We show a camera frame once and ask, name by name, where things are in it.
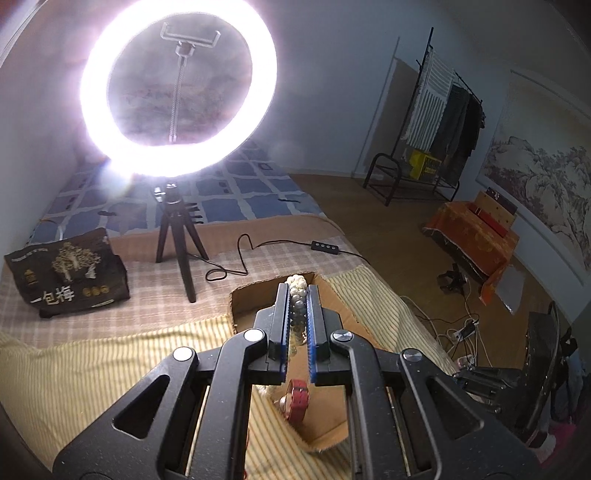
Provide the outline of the black plum snack bag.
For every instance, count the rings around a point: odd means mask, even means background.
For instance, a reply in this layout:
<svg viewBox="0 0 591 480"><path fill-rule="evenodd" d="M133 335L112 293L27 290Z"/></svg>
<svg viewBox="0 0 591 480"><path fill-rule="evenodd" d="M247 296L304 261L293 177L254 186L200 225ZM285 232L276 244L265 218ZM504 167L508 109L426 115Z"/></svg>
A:
<svg viewBox="0 0 591 480"><path fill-rule="evenodd" d="M99 227L4 256L24 302L42 318L107 307L130 298L127 270Z"/></svg>

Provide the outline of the landscape painting scroll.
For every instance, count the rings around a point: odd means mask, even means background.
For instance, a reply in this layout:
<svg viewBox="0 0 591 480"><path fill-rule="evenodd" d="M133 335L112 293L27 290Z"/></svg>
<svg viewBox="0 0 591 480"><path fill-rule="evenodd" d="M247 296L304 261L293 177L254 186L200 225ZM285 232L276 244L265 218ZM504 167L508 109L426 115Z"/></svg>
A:
<svg viewBox="0 0 591 480"><path fill-rule="evenodd" d="M519 215L575 278L590 277L590 106L556 83L512 70L478 180Z"/></svg>

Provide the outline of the blue white patterned quilt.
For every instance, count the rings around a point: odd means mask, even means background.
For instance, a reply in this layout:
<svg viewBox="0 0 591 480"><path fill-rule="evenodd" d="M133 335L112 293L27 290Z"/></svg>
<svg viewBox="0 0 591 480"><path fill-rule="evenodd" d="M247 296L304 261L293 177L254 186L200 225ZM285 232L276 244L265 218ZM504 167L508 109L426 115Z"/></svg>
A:
<svg viewBox="0 0 591 480"><path fill-rule="evenodd" d="M55 197L28 242L53 242L96 228L111 237L157 230L161 185L136 177L115 197L103 165L83 166ZM311 195L252 140L214 166L179 178L177 185L195 225L322 213Z"/></svg>

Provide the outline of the red leather watch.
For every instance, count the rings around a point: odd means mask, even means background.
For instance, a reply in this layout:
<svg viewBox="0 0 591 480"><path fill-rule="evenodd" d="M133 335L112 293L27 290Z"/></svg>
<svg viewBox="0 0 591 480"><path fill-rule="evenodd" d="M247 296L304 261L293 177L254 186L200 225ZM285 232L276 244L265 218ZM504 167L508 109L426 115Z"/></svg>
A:
<svg viewBox="0 0 591 480"><path fill-rule="evenodd" d="M287 393L280 398L277 406L284 419L290 424L300 424L308 410L310 393L304 380L291 379L287 384Z"/></svg>

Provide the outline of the yellow striped bed cloth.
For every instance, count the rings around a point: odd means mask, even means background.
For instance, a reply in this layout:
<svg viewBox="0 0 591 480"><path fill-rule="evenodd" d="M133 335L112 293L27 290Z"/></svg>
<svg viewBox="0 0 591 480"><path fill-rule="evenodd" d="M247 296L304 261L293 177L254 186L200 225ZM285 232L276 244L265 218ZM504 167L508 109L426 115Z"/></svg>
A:
<svg viewBox="0 0 591 480"><path fill-rule="evenodd" d="M377 347L416 348L445 373L457 368L405 302L372 270L359 266L329 277L315 275L322 306ZM228 340L239 321L252 323L273 304L276 279L225 296L224 313L180 326L118 338L66 343L47 349L1 337L1 404L32 455L51 468L57 454L161 360L180 346L209 350ZM347 479L345 394L311 389L304 426L280 418L279 387L256 387L249 414L245 471L250 479Z"/></svg>

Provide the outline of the pink checkered bed sheet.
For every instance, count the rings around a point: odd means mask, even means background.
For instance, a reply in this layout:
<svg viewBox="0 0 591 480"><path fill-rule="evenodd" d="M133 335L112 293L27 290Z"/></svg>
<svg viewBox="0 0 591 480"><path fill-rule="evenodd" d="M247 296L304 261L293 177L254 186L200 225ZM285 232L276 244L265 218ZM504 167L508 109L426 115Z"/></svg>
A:
<svg viewBox="0 0 591 480"><path fill-rule="evenodd" d="M211 263L230 270L224 280L208 282L211 264L190 263L197 302L185 294L174 250L154 261L157 236L132 234L112 239L126 267L130 298L98 310L42 319L19 295L12 274L1 277L1 331L37 348L132 335L228 313L233 290L293 274L332 275L363 264L355 247L334 222L321 216L276 216L201 226L199 236ZM245 267L249 273L238 276Z"/></svg>

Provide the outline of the yellow black box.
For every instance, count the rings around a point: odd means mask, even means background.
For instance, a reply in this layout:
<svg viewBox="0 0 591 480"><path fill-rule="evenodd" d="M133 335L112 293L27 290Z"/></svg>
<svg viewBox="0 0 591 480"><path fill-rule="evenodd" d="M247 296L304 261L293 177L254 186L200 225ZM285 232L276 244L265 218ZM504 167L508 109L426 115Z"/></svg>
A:
<svg viewBox="0 0 591 480"><path fill-rule="evenodd" d="M441 168L442 161L415 149L409 159L411 170L409 176L414 180L433 181Z"/></svg>

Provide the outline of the black tripod stand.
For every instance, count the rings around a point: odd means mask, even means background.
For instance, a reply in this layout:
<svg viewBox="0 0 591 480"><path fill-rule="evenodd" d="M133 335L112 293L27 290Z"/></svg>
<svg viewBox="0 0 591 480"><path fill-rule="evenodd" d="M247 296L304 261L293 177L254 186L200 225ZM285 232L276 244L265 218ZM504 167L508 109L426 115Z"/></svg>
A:
<svg viewBox="0 0 591 480"><path fill-rule="evenodd" d="M199 258L208 260L209 257L204 248L204 243L197 233L190 212L195 205L187 207L180 193L179 186L172 180L167 180L163 190L154 190L156 202L161 206L160 228L155 254L155 262L163 261L164 247L168 232L171 232L174 251L183 282L187 300L190 303L197 302L197 291L195 291L192 274L189 265L189 252L187 250L186 236L189 236L197 249Z"/></svg>

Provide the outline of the black device on floor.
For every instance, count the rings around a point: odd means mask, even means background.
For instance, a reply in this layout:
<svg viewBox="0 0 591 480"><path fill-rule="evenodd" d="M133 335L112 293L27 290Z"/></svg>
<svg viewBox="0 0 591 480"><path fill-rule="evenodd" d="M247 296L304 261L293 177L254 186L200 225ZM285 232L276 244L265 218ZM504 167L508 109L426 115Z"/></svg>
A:
<svg viewBox="0 0 591 480"><path fill-rule="evenodd" d="M466 296L465 287L468 285L468 279L457 263L453 263L450 270L440 274L437 277L437 282L445 294Z"/></svg>

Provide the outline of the orange cloth covered box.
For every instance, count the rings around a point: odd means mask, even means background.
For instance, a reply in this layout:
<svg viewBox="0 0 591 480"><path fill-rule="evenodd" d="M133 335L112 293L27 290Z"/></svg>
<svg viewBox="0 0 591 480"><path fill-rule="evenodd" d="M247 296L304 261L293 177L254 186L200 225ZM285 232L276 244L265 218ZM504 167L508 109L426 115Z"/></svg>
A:
<svg viewBox="0 0 591 480"><path fill-rule="evenodd" d="M489 305L513 258L520 237L499 223L491 226L486 219L492 217L474 202L446 202L422 230L428 234L442 234L445 240L460 250L471 266L484 277L479 298L484 305Z"/></svg>

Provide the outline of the black clothes rack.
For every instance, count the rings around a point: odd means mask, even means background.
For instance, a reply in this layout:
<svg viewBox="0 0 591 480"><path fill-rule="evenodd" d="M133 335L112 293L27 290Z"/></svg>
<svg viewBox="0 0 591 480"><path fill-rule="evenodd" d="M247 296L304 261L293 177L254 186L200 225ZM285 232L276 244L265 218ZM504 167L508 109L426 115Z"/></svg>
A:
<svg viewBox="0 0 591 480"><path fill-rule="evenodd" d="M370 160L363 189L389 206L453 201L460 177L486 126L483 100L446 62L430 32L394 145Z"/></svg>

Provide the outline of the phone holder clamp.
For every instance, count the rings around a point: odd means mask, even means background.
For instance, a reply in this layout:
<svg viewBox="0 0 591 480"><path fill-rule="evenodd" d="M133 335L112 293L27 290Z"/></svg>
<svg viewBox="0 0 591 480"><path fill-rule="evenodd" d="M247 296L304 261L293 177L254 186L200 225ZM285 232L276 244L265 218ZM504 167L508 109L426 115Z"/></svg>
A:
<svg viewBox="0 0 591 480"><path fill-rule="evenodd" d="M165 41L174 42L176 55L183 60L191 57L197 49L197 47L212 49L216 46L219 38L221 38L221 32L216 30L214 36L211 39L205 39L190 35L173 33L171 31L171 25L164 22L160 30L160 38Z"/></svg>

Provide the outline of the white striped hanging garment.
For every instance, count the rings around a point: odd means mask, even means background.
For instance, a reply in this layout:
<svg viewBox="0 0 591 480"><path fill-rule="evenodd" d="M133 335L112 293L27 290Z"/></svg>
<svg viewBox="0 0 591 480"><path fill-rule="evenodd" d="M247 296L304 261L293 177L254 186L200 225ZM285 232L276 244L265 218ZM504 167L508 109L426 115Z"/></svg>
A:
<svg viewBox="0 0 591 480"><path fill-rule="evenodd" d="M418 150L429 151L446 109L455 71L433 49L428 52L410 120L403 136Z"/></svg>

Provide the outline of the dark hanging clothes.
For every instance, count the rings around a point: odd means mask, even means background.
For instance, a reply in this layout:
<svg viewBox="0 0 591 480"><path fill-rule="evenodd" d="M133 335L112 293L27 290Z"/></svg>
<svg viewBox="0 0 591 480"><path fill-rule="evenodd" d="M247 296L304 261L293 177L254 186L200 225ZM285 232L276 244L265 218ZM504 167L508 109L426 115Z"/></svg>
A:
<svg viewBox="0 0 591 480"><path fill-rule="evenodd" d="M448 184L459 184L485 123L486 115L481 102L465 88L453 84L430 147L430 153L442 161L440 176Z"/></svg>

